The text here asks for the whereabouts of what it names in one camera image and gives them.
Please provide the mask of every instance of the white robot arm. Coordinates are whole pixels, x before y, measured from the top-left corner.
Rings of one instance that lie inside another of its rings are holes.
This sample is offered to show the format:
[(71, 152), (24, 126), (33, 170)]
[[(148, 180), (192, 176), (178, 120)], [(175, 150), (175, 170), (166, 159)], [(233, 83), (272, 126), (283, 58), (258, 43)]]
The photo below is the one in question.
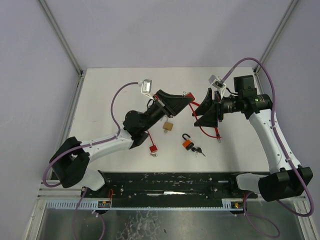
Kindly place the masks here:
[[(300, 196), (304, 188), (288, 160), (292, 161), (306, 185), (313, 177), (313, 173), (309, 167), (302, 167), (292, 153), (276, 116), (275, 125), (272, 125), (271, 99), (267, 94), (257, 94), (252, 75), (235, 77), (234, 89), (237, 92), (236, 96), (222, 98), (220, 91), (215, 91), (214, 100), (212, 100), (212, 90), (209, 88), (206, 98), (195, 111), (197, 116), (202, 117), (195, 122), (194, 126), (218, 127), (218, 122), (223, 120), (224, 114), (242, 112), (261, 141), (268, 160), (270, 175), (239, 173), (235, 181), (237, 188), (260, 193), (267, 202)], [(289, 159), (282, 151), (275, 136), (274, 127)]]
[[(150, 89), (151, 81), (145, 81)], [(148, 95), (146, 92), (150, 91), (146, 91), (143, 86), (141, 92)], [(171, 95), (162, 90), (148, 97), (153, 99), (153, 104), (145, 112), (129, 111), (125, 115), (124, 128), (119, 128), (117, 133), (82, 142), (70, 137), (61, 145), (49, 162), (64, 188), (77, 184), (93, 191), (99, 190), (105, 180), (99, 171), (87, 168), (89, 163), (102, 156), (140, 146), (148, 137), (146, 131), (164, 115), (173, 118), (194, 100), (192, 96)]]

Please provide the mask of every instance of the gray wall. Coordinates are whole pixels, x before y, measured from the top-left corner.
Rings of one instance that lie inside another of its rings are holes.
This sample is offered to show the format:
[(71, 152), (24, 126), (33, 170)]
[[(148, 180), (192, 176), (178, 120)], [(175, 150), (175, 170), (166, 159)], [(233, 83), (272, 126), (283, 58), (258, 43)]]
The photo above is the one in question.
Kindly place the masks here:
[(0, 1), (0, 232), (18, 240), (77, 81), (36, 0)]
[(85, 69), (226, 67), (259, 58), (290, 0), (47, 2)]
[[(320, 1), (301, 1), (277, 42), (266, 67), (273, 78), (279, 124), (303, 166), (310, 166), (313, 219), (320, 229)], [(271, 93), (265, 75), (263, 88)]]

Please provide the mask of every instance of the purple cable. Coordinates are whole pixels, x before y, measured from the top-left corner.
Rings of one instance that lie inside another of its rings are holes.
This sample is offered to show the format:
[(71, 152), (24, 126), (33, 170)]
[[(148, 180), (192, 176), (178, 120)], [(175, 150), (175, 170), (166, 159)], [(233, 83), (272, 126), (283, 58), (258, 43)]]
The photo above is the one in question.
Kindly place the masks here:
[[(277, 239), (280, 237), (280, 229), (279, 227), (273, 222), (271, 221), (269, 218), (265, 217), (265, 216), (262, 216), (262, 215), (258, 215), (258, 214), (255, 214), (255, 213), (247, 213), (247, 210), (246, 210), (246, 206), (247, 206), (247, 199), (248, 197), (253, 194), (253, 192), (249, 192), (244, 200), (243, 200), (243, 211), (244, 211), (244, 215), (246, 217), (246, 219), (248, 220), (248, 222), (251, 224), (251, 226), (257, 230), (259, 233), (261, 233), (262, 235), (268, 237), (268, 238), (271, 238), (271, 239)], [(256, 217), (256, 218), (260, 218), (260, 219), (264, 219), (266, 221), (268, 221), (269, 223), (271, 223), (275, 228), (276, 230), (278, 231), (278, 234), (277, 235), (269, 235), (269, 234), (266, 234), (265, 232), (261, 231), (259, 228), (256, 227), (256, 225), (254, 225), (254, 223), (250, 220), (249, 216), (252, 216), (252, 217)]]
[[(260, 65), (260, 67), (263, 69), (266, 77), (268, 78), (268, 81), (270, 83), (270, 86), (271, 86), (271, 91), (272, 91), (272, 109), (271, 109), (271, 123), (272, 123), (272, 126), (276, 126), (276, 122), (275, 122), (275, 115), (276, 115), (276, 93), (275, 93), (275, 87), (274, 87), (274, 84), (271, 80), (271, 77), (267, 71), (267, 69), (265, 68), (265, 66), (257, 59), (253, 58), (253, 57), (245, 57), (243, 59), (241, 59), (240, 61), (238, 61), (229, 71), (228, 73), (223, 77), (223, 79), (221, 80), (223, 83), (225, 82), (225, 80), (230, 76), (230, 74), (235, 70), (235, 68), (240, 64), (242, 63), (243, 61), (246, 61), (246, 60), (252, 60), (254, 62), (256, 62), (257, 64)], [(287, 205), (285, 205), (283, 202), (281, 202), (280, 200), (277, 200), (278, 203), (280, 203), (283, 207), (285, 207), (287, 210), (289, 210), (291, 213), (299, 216), (299, 217), (310, 217), (313, 213), (314, 213), (314, 210), (315, 210), (315, 204), (314, 204), (314, 200), (312, 199), (312, 196), (311, 196), (311, 193), (309, 192), (309, 189), (307, 188), (307, 185), (305, 184), (305, 181), (303, 180), (303, 178), (300, 176), (299, 172), (297, 171), (295, 165), (293, 164), (293, 162), (290, 160), (290, 156), (283, 144), (283, 142), (281, 141), (281, 138), (278, 134), (278, 131), (277, 131), (277, 128), (276, 127), (273, 127), (273, 132), (274, 132), (274, 135), (275, 135), (275, 138), (277, 139), (280, 147), (281, 147), (281, 150), (283, 151), (284, 153), (284, 156), (286, 157), (287, 159), (287, 162), (289, 163), (290, 167), (292, 168), (292, 170), (294, 171), (295, 175), (297, 176), (297, 178), (299, 179), (303, 189), (305, 190), (305, 193), (309, 199), (309, 202), (310, 202), (310, 211), (306, 214), (301, 214), (301, 213), (298, 213), (294, 210), (292, 210), (291, 208), (289, 208)]]
[[(120, 125), (119, 123), (117, 122), (117, 120), (115, 119), (115, 116), (114, 116), (114, 103), (115, 103), (115, 100), (116, 100), (116, 97), (117, 95), (120, 93), (120, 91), (122, 89), (124, 89), (125, 87), (127, 86), (130, 86), (130, 85), (136, 85), (136, 84), (139, 84), (138, 82), (129, 82), (125, 85), (123, 85), (122, 87), (120, 87), (120, 89), (115, 93), (115, 95), (113, 96), (113, 99), (112, 99), (112, 102), (111, 102), (111, 107), (110, 107), (110, 112), (111, 112), (111, 117), (112, 117), (112, 120), (114, 121), (115, 125), (117, 126), (118, 128), (118, 132), (115, 136), (111, 137), (111, 138), (108, 138), (108, 139), (105, 139), (105, 140), (101, 140), (101, 141), (97, 141), (97, 142), (94, 142), (92, 143), (92, 146), (95, 146), (95, 145), (98, 145), (98, 144), (103, 144), (103, 143), (106, 143), (106, 142), (109, 142), (113, 139), (116, 139), (119, 134), (120, 134), (120, 131), (121, 131), (121, 128), (120, 128)], [(52, 162), (50, 162), (50, 164), (48, 165), (48, 167), (44, 170), (44, 174), (43, 174), (43, 177), (42, 177), (42, 181), (43, 181), (43, 184), (48, 187), (48, 188), (55, 188), (59, 185), (61, 185), (61, 183), (56, 183), (56, 184), (48, 184), (47, 183), (47, 174), (50, 170), (50, 168), (52, 168), (52, 166), (59, 160), (61, 159), (63, 156), (69, 154), (69, 153), (72, 153), (73, 151), (75, 150), (78, 150), (78, 149), (82, 149), (82, 148), (87, 148), (87, 147), (90, 147), (91, 145), (88, 143), (88, 144), (85, 144), (85, 145), (81, 145), (81, 146), (76, 146), (76, 147), (73, 147), (63, 153), (61, 153), (59, 156), (57, 156)]]
[[(76, 204), (76, 207), (75, 207), (75, 210), (74, 210), (74, 214), (73, 214), (73, 217), (72, 217), (72, 234), (73, 234), (73, 238), (75, 240), (77, 240), (77, 237), (76, 237), (76, 229), (75, 229), (75, 221), (76, 221), (76, 215), (77, 215), (77, 210), (78, 208), (80, 207), (80, 203), (81, 201), (84, 199), (86, 193), (87, 193), (87, 190), (88, 188), (86, 187), (83, 194), (82, 194), (82, 197), (80, 198), (79, 202)], [(105, 224), (105, 221), (103, 219), (103, 217), (99, 214), (99, 213), (96, 213), (96, 215), (101, 219), (102, 221), (102, 233), (101, 233), (101, 236), (99, 237), (99, 240), (101, 240), (104, 235), (105, 235), (105, 230), (106, 230), (106, 224)]]

